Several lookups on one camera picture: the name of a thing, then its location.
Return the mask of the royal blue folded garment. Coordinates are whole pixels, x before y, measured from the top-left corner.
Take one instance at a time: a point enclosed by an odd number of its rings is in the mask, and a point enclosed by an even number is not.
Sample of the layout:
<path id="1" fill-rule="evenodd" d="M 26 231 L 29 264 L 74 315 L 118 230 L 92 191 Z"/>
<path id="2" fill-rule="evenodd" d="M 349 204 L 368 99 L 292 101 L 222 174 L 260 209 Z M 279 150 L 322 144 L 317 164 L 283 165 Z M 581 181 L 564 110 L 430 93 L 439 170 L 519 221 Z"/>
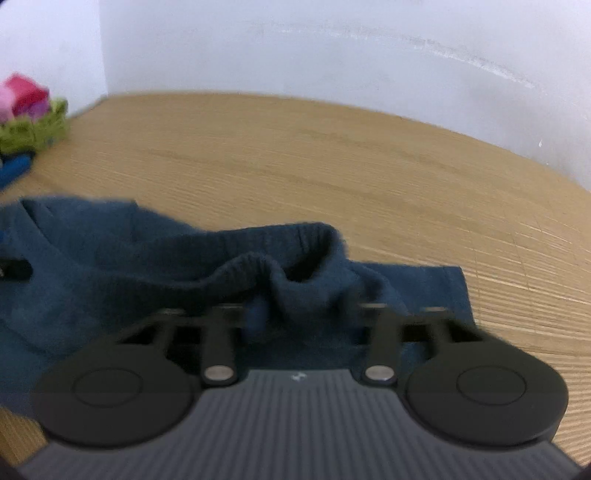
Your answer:
<path id="1" fill-rule="evenodd" d="M 21 176 L 26 174 L 32 166 L 30 154 L 18 154 L 15 156 L 2 156 L 0 168 L 0 189 L 3 190 Z"/>

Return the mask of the green folded garment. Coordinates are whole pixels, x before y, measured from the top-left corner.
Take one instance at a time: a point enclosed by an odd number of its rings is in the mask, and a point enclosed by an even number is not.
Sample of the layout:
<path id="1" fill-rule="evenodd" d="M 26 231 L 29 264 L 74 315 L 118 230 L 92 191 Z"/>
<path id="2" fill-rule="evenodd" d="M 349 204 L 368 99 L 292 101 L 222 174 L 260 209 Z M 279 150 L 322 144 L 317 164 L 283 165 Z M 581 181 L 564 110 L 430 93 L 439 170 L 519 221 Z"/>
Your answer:
<path id="1" fill-rule="evenodd" d="M 37 120 L 21 115 L 1 125 L 1 153 L 38 153 L 63 140 L 69 132 L 68 102 L 49 102 L 49 111 Z"/>

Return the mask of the dark blue pants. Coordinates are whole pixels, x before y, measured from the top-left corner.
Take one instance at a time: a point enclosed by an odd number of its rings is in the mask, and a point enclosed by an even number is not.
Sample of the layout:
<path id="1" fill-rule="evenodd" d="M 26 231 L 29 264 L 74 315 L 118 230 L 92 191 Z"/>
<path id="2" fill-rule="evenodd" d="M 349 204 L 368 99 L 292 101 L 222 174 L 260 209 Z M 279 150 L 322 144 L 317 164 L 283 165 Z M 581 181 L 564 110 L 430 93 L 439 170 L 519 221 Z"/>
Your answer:
<path id="1" fill-rule="evenodd" d="M 32 266 L 28 281 L 1 281 L 1 404 L 24 416 L 45 370 L 161 309 L 256 303 L 266 326 L 331 360 L 360 355 L 343 300 L 474 321 L 460 268 L 355 262 L 325 223 L 211 232 L 129 201 L 25 198 L 1 209 L 1 258 Z"/>

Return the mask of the pink folded garment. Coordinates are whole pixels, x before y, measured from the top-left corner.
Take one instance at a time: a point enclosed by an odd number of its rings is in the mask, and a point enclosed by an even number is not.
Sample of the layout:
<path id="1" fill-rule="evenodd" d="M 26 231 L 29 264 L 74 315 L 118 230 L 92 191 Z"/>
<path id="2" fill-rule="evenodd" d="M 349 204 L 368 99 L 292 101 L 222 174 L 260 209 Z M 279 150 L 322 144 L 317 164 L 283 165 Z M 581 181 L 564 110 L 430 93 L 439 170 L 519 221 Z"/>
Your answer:
<path id="1" fill-rule="evenodd" d="M 1 122 L 12 120 L 32 105 L 45 102 L 49 90 L 32 79 L 13 74 L 1 82 Z"/>

